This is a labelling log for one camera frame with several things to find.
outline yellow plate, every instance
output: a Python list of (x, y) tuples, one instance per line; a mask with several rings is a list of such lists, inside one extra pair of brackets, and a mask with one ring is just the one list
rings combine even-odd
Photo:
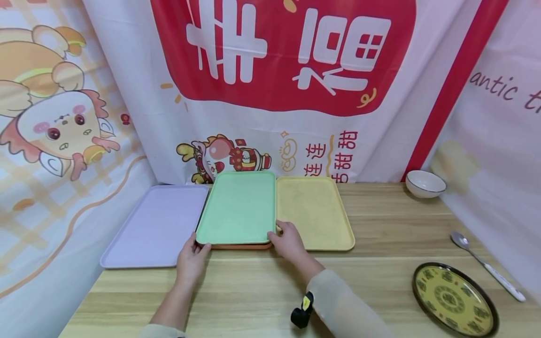
[(306, 250), (348, 251), (355, 246), (344, 205), (329, 177), (280, 177), (276, 215), (295, 224)]
[(441, 263), (425, 263), (413, 274), (413, 293), (433, 320), (468, 337), (498, 331), (498, 313), (485, 292), (462, 272)]

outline person's left hand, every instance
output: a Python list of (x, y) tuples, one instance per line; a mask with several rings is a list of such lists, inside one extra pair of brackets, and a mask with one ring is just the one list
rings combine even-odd
[(204, 270), (205, 259), (210, 251), (210, 243), (203, 247), (195, 243), (192, 233), (176, 260), (176, 283), (184, 287), (194, 287)]

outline white chinese character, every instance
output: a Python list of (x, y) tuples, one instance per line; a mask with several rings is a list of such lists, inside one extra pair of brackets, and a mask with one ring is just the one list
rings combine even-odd
[[(299, 63), (308, 63), (312, 55), (314, 60), (318, 62), (336, 64), (346, 33), (346, 26), (346, 18), (330, 15), (322, 17), (318, 23), (318, 10), (309, 8), (306, 11), (302, 29)], [(372, 71), (390, 27), (391, 20), (389, 19), (369, 16), (356, 17), (351, 21), (347, 31), (340, 56), (340, 67), (325, 71), (321, 75), (310, 67), (303, 67), (299, 75), (293, 78), (294, 81), (298, 81), (297, 87), (303, 90), (308, 89), (313, 77), (332, 95), (336, 95), (335, 89), (364, 90), (368, 85), (367, 79), (339, 76), (338, 73), (343, 70)], [(336, 47), (329, 47), (331, 35), (338, 35)]]
[[(242, 6), (241, 32), (237, 35), (237, 2), (222, 1), (222, 22), (214, 16), (214, 0), (199, 0), (199, 16), (201, 28), (194, 24), (192, 10), (189, 7), (192, 23), (186, 25), (188, 43), (197, 46), (199, 69), (203, 69), (201, 49), (205, 49), (210, 75), (218, 79), (218, 65), (223, 64), (223, 79), (228, 84), (236, 82), (236, 58), (240, 57), (240, 80), (244, 83), (252, 81), (254, 58), (267, 55), (267, 41), (255, 37), (255, 6)], [(215, 26), (222, 28), (223, 58), (216, 59)]]

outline decorative plate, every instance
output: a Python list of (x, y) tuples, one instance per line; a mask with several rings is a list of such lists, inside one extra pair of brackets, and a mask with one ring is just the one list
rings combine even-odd
[(424, 263), (413, 274), (413, 293), (426, 314), (468, 337), (498, 331), (498, 313), (487, 294), (471, 278), (441, 263)]

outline tray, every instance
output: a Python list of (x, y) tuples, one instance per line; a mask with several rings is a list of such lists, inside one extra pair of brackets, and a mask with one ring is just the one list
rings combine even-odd
[(355, 246), (342, 199), (329, 177), (280, 177), (276, 214), (295, 224), (306, 250), (348, 251)]
[(275, 231), (276, 177), (270, 171), (220, 173), (197, 227), (197, 242), (268, 243)]
[(150, 188), (100, 259), (106, 269), (174, 267), (197, 227), (208, 187), (158, 185)]
[(213, 250), (267, 250), (272, 247), (272, 243), (265, 244), (215, 244), (212, 246)]

